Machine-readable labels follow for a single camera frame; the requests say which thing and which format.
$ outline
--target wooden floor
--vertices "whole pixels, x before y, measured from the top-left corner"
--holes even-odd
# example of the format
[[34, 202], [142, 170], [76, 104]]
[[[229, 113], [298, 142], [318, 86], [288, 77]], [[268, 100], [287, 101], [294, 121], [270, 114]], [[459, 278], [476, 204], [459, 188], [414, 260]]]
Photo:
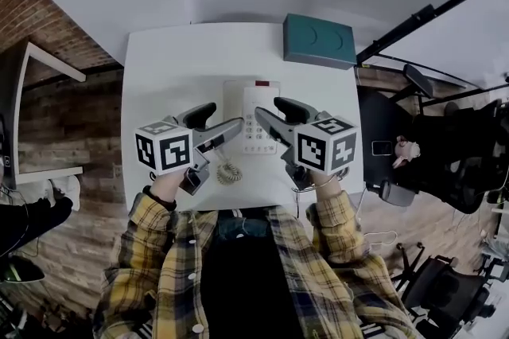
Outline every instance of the wooden floor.
[[[402, 88], [398, 75], [361, 69], [362, 84]], [[120, 107], [122, 72], [87, 78], [79, 84], [66, 80], [30, 90], [22, 97], [20, 114], [20, 156], [23, 170], [49, 169], [63, 164], [84, 165], [81, 209], [61, 226], [44, 234], [39, 254], [32, 260], [46, 278], [43, 283], [2, 285], [13, 302], [37, 309], [42, 298], [81, 314], [94, 308], [100, 292], [102, 270], [109, 263], [115, 237], [125, 228], [127, 212], [122, 184], [120, 151]], [[416, 114], [415, 100], [405, 103]], [[441, 108], [433, 109], [440, 114]], [[357, 203], [359, 195], [352, 197]], [[420, 194], [409, 208], [397, 208], [366, 193], [359, 213], [365, 232], [398, 233], [388, 246], [373, 245], [387, 259], [391, 270], [401, 265], [395, 243], [403, 243], [412, 257], [418, 241], [427, 255], [456, 256], [466, 273], [479, 262], [480, 230], [492, 233], [495, 217], [484, 205], [473, 215], [463, 216], [427, 194]], [[393, 234], [368, 236], [372, 243], [391, 243]], [[23, 251], [34, 254], [35, 242]]]

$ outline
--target desk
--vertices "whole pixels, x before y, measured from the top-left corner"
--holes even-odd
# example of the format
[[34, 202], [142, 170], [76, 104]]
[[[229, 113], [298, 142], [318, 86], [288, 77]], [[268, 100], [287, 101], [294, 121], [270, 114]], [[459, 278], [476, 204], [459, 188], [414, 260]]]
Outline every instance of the desk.
[[41, 63], [54, 68], [74, 80], [84, 82], [87, 79], [82, 72], [65, 64], [62, 60], [55, 58], [28, 41], [21, 41], [0, 55], [0, 115], [3, 116], [6, 137], [4, 145], [6, 168], [3, 183], [10, 189], [16, 189], [16, 185], [20, 184], [83, 173], [81, 166], [29, 173], [21, 173], [19, 170], [17, 127], [19, 124], [23, 81], [25, 80], [26, 66], [30, 57], [39, 60]]
[[[214, 102], [217, 111], [209, 119], [223, 120], [223, 83], [226, 80], [275, 80], [281, 96], [298, 99], [341, 115], [360, 127], [359, 101], [353, 69], [285, 62], [280, 24], [217, 23], [175, 26], [132, 33], [127, 46], [122, 90], [122, 167], [126, 203], [133, 204], [137, 192], [150, 183], [149, 172], [136, 158], [135, 128], [167, 115], [177, 115], [202, 103]], [[342, 185], [350, 193], [363, 188], [362, 140], [357, 138], [356, 159]], [[293, 182], [275, 155], [243, 155], [239, 136], [225, 146], [232, 162], [243, 171], [243, 179], [223, 186], [216, 180], [216, 157], [211, 176], [191, 197], [179, 190], [179, 209], [217, 210], [267, 205], [295, 209]], [[301, 195], [301, 208], [313, 201], [314, 193]]]

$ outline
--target smartphone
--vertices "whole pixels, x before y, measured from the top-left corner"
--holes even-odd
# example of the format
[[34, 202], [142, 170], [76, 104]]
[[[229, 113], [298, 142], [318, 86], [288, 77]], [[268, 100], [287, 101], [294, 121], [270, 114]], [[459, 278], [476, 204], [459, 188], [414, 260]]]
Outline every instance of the smartphone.
[[389, 157], [393, 151], [391, 141], [373, 141], [371, 143], [371, 152], [376, 157]]

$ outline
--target black pants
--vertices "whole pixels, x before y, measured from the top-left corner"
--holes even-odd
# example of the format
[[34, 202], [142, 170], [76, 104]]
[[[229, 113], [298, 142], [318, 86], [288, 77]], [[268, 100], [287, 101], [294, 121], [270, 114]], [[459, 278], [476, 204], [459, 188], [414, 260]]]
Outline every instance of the black pants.
[[7, 255], [64, 223], [71, 209], [72, 202], [68, 197], [56, 200], [53, 207], [48, 199], [39, 199], [36, 203], [26, 205], [26, 208], [0, 205], [0, 255]]

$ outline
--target shirt button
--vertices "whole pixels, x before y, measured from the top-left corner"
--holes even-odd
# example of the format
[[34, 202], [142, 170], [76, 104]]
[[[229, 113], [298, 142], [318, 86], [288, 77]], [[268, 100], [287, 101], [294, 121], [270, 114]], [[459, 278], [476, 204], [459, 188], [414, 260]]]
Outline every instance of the shirt button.
[[194, 325], [194, 326], [192, 327], [192, 331], [193, 331], [194, 333], [202, 333], [202, 332], [204, 331], [204, 329], [205, 329], [205, 328], [204, 328], [204, 326], [203, 326], [203, 325], [201, 325], [200, 323], [197, 323], [196, 325]]

